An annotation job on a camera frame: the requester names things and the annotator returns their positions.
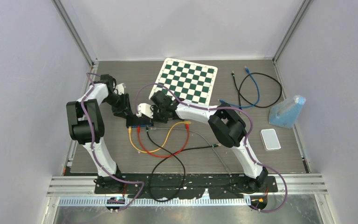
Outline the black network switch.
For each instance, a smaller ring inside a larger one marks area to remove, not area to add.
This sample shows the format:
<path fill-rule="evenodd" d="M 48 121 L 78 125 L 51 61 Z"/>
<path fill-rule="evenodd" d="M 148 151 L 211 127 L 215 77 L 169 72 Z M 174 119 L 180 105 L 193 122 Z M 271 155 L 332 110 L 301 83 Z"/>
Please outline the black network switch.
<path fill-rule="evenodd" d="M 142 116 L 138 117 L 136 115 L 127 115 L 126 116 L 126 127 L 136 128 L 136 127 L 146 127 L 146 126 L 154 126 L 153 121 L 147 117 Z"/>

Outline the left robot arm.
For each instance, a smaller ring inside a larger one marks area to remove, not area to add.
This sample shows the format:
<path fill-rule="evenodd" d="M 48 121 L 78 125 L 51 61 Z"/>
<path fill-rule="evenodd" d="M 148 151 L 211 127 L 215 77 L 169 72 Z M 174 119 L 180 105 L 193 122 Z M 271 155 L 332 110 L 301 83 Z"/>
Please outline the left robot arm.
<path fill-rule="evenodd" d="M 98 81 L 91 82 L 82 97 L 66 104 L 69 134 L 90 154 L 97 168 L 96 186 L 119 193 L 127 182 L 122 179 L 121 171 L 105 144 L 105 128 L 99 106 L 109 104 L 113 115 L 124 119 L 133 112 L 129 94 L 125 93 L 125 84 L 118 84 L 109 74 L 99 77 Z"/>

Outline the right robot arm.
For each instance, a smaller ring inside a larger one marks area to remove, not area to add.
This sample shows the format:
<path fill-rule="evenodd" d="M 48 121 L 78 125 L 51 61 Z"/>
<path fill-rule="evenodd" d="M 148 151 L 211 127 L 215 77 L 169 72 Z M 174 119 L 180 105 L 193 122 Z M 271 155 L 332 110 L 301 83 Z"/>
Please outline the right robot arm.
<path fill-rule="evenodd" d="M 269 173 L 252 150 L 246 123 L 235 107 L 227 103 L 215 106 L 200 105 L 187 99 L 168 96 L 162 91 L 154 93 L 151 101 L 153 105 L 138 105 L 138 116 L 145 115 L 152 121 L 161 123 L 170 119 L 188 119 L 208 124 L 218 142 L 230 148 L 236 155 L 244 175 L 248 178 L 248 187 L 257 192 L 266 186 Z"/>

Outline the green white chessboard mat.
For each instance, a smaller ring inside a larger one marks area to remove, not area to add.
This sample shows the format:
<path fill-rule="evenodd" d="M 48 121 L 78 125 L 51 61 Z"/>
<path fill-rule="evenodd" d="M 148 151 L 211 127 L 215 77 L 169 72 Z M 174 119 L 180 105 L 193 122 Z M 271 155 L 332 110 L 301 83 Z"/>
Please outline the green white chessboard mat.
<path fill-rule="evenodd" d="M 194 63 L 174 58 L 166 58 L 157 76 L 156 85 L 149 98 L 157 91 L 172 96 L 171 90 L 178 98 L 196 104 L 209 105 L 218 68 L 211 65 Z"/>

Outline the white router box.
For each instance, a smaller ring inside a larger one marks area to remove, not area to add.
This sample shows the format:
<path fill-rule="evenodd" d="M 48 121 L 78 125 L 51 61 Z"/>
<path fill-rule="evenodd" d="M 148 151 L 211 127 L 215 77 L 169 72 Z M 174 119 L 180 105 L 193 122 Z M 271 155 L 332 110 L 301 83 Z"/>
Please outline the white router box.
<path fill-rule="evenodd" d="M 281 149 L 281 144 L 275 129 L 262 129 L 260 131 L 260 136 L 266 151 Z"/>

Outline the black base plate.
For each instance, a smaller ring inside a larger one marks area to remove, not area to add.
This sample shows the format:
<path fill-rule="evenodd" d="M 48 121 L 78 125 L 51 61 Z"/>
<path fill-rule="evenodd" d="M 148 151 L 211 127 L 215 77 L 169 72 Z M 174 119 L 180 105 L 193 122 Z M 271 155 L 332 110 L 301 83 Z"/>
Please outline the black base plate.
<path fill-rule="evenodd" d="M 199 199 L 209 193 L 212 199 L 234 199 L 242 194 L 275 193 L 278 191 L 276 179 L 268 176 L 262 187 L 252 189 L 250 178 L 243 174 L 136 174 L 120 176 L 125 182 L 111 177 L 94 179 L 96 194 L 126 194 L 133 198 L 139 193 L 140 199 Z"/>

